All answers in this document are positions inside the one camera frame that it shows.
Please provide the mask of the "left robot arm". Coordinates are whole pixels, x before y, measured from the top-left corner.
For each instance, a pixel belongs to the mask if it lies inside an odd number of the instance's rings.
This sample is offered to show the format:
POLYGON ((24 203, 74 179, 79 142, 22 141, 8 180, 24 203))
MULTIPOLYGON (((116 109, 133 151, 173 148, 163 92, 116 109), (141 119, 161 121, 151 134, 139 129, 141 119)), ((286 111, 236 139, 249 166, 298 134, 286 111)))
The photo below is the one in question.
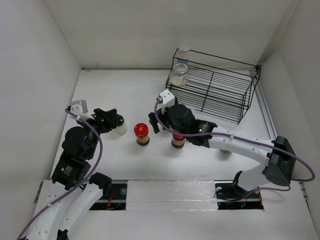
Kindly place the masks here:
POLYGON ((101 134, 117 128, 117 110, 96 108, 88 115, 76 107, 65 109, 79 126, 65 134, 46 205, 27 223, 19 240, 69 240, 94 203, 111 194, 112 179, 95 170, 103 153, 101 134))

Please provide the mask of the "clear glass jar white powder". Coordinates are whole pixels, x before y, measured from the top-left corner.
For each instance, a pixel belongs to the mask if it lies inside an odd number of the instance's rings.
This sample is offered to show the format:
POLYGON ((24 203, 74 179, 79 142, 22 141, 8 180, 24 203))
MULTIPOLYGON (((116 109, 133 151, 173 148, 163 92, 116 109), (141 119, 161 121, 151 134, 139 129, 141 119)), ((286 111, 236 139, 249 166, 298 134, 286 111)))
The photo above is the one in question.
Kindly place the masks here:
POLYGON ((189 69, 186 64, 176 63, 169 74, 169 82, 173 86, 183 87, 187 84, 189 75, 189 69))

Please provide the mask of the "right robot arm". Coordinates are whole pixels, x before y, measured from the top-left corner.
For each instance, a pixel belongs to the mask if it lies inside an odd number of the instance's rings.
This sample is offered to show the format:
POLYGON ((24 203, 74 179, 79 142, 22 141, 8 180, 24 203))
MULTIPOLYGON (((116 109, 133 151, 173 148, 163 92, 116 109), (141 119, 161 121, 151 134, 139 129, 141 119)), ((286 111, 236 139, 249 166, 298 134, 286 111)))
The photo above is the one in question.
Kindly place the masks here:
POLYGON ((259 189, 266 189, 266 184, 274 184, 276 190, 282 192, 291 189, 296 160, 289 141, 284 137, 247 139, 213 122, 197 119, 183 104, 156 108, 148 118, 155 134, 163 128, 175 138, 182 138, 194 146, 235 153, 258 163, 249 170, 238 171, 232 183, 216 191, 217 195, 239 200, 259 189))

